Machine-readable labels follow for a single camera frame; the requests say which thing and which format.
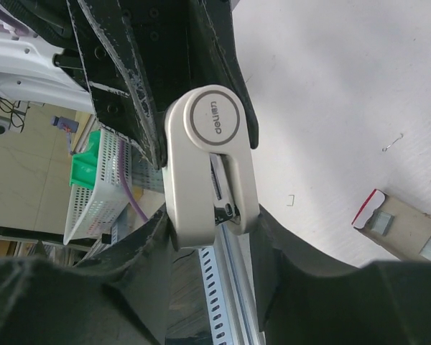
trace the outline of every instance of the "white tabletop surface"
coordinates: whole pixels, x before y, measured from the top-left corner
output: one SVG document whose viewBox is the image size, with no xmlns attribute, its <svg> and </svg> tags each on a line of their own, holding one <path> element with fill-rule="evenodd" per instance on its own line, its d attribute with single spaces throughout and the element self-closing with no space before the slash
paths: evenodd
<svg viewBox="0 0 431 345">
<path fill-rule="evenodd" d="M 345 262 L 392 258 L 351 221 L 374 188 L 431 215 L 431 1 L 242 0 L 233 22 L 261 204 Z"/>
</svg>

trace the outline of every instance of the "tiled floor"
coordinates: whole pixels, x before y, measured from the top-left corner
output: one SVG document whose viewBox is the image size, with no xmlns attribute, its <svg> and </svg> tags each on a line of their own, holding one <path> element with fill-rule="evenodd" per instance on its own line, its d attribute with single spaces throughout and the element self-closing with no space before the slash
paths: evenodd
<svg viewBox="0 0 431 345">
<path fill-rule="evenodd" d="M 70 197 L 65 133 L 52 116 L 75 118 L 56 106 L 32 106 L 20 134 L 0 137 L 0 226 L 62 234 Z"/>
</svg>

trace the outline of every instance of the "white plastic basket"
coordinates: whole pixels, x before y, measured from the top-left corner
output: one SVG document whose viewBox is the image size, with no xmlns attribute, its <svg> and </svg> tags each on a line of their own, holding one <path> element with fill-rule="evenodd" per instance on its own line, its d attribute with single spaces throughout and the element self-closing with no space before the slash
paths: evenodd
<svg viewBox="0 0 431 345">
<path fill-rule="evenodd" d="M 101 129 L 96 183 L 93 190 L 72 185 L 65 221 L 64 244 L 109 230 L 129 200 L 119 175 L 119 144 L 115 134 Z M 131 187 L 131 146 L 124 145 L 124 172 Z"/>
</svg>

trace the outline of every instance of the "green plastic object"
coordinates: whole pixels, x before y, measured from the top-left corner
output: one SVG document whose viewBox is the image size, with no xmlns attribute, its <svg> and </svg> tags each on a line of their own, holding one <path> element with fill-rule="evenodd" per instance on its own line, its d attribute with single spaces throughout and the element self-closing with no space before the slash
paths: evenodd
<svg viewBox="0 0 431 345">
<path fill-rule="evenodd" d="M 70 171 L 70 185 L 75 183 L 76 185 L 81 185 L 91 190 L 94 189 L 100 141 L 101 131 L 91 132 L 89 134 L 86 151 L 73 155 L 72 170 Z"/>
</svg>

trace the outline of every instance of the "gray circle outline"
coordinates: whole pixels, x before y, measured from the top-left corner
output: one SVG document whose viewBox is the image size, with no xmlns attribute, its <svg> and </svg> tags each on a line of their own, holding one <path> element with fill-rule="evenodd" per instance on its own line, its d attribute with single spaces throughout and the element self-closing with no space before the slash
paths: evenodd
<svg viewBox="0 0 431 345">
<path fill-rule="evenodd" d="M 195 126 L 195 120 L 194 120 L 194 117 L 195 117 L 195 107 L 196 107 L 196 105 L 198 104 L 198 102 L 201 100 L 201 98 L 203 98 L 204 96 L 207 96 L 207 95 L 210 95 L 210 94 L 218 94 L 218 95 L 221 95 L 221 96 L 224 96 L 225 98 L 227 98 L 232 104 L 233 104 L 233 107 L 235 108 L 235 110 L 236 110 L 236 127 L 235 127 L 235 130 L 233 131 L 233 134 L 228 138 L 228 139 L 225 139 L 225 140 L 223 140 L 222 142 L 212 142 L 212 141 L 209 141 L 209 140 L 207 140 L 206 138 L 204 138 L 201 134 L 200 134 L 200 132 L 196 129 L 196 126 Z M 229 96 L 229 95 L 227 95 L 226 93 L 224 93 L 224 92 L 222 92 L 222 91 L 206 91 L 206 92 L 203 92 L 202 94 L 200 94 L 196 99 L 195 99 L 195 101 L 193 102 L 193 104 L 192 104 L 192 107 L 190 108 L 190 124 L 192 125 L 192 129 L 193 129 L 193 131 L 195 132 L 195 134 L 196 134 L 196 136 L 198 137 L 198 139 L 200 139 L 200 140 L 202 140 L 203 142 L 205 142 L 206 144 L 209 144 L 209 145 L 213 145 L 213 146 L 221 146 L 221 145 L 224 145 L 224 144 L 226 144 L 227 142 L 230 142 L 234 137 L 235 137 L 235 135 L 236 135 L 236 133 L 238 133 L 238 130 L 239 130 L 239 121 L 240 121 L 240 116 L 239 116 L 239 109 L 238 109 L 238 107 L 237 107 L 237 105 L 236 105 L 236 103 L 235 103 L 235 101 Z"/>
</svg>

